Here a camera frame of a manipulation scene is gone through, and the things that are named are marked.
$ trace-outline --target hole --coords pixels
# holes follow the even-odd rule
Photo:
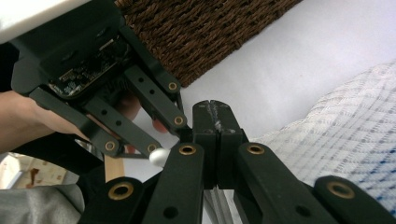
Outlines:
[[[118,195],[125,194],[126,192],[128,192],[128,188],[126,188],[124,186],[121,186],[121,187],[119,187],[119,188],[114,190],[114,193],[118,194]]]
[[[311,216],[311,211],[309,211],[309,209],[307,209],[306,207],[304,207],[302,205],[296,206],[296,212],[298,214],[300,214],[300,216],[302,216],[302,217],[310,217]]]
[[[108,197],[114,201],[128,198],[134,192],[134,185],[129,182],[120,182],[111,187],[108,191]]]
[[[330,182],[327,184],[327,189],[340,198],[352,199],[355,197],[353,189],[341,182]]]
[[[264,148],[260,146],[249,146],[247,148],[247,151],[250,152],[251,154],[260,155],[264,153]]]
[[[169,90],[174,91],[177,89],[177,84],[175,82],[169,83]]]
[[[116,148],[116,144],[115,144],[114,142],[112,142],[112,141],[106,142],[106,144],[105,144],[105,149],[106,149],[107,151],[114,150],[115,148]]]
[[[178,151],[182,155],[189,156],[189,155],[194,154],[196,152],[196,150],[197,149],[195,147],[186,146],[186,147],[181,147]]]
[[[184,121],[184,119],[182,117],[175,117],[175,120],[174,120],[176,125],[183,124],[183,121]]]
[[[177,208],[171,206],[171,207],[167,207],[165,208],[165,210],[163,210],[163,216],[169,219],[175,218],[178,215],[178,211]]]

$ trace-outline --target white fabric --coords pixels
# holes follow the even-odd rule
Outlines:
[[[358,75],[305,119],[251,141],[271,148],[305,183],[345,177],[396,216],[396,63]]]

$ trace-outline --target white surface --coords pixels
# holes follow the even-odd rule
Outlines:
[[[305,117],[322,95],[396,58],[396,1],[304,0],[182,91],[231,106],[248,137]]]
[[[0,44],[22,35],[89,0],[0,0]]]

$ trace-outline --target finger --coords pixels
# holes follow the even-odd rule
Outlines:
[[[127,92],[116,105],[116,109],[127,119],[134,119],[141,108],[139,99]]]
[[[159,133],[167,133],[168,130],[165,128],[165,126],[163,126],[163,124],[158,120],[158,119],[154,119],[152,121],[152,126],[155,128],[155,130],[157,130]]]

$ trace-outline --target human hand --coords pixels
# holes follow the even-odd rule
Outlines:
[[[74,124],[15,91],[0,93],[0,105],[0,125],[3,127],[0,129],[0,152],[10,151],[54,132],[73,133],[89,140]],[[132,120],[141,106],[135,96],[127,93],[115,107]],[[153,121],[153,126],[161,133],[167,132],[158,120]]]

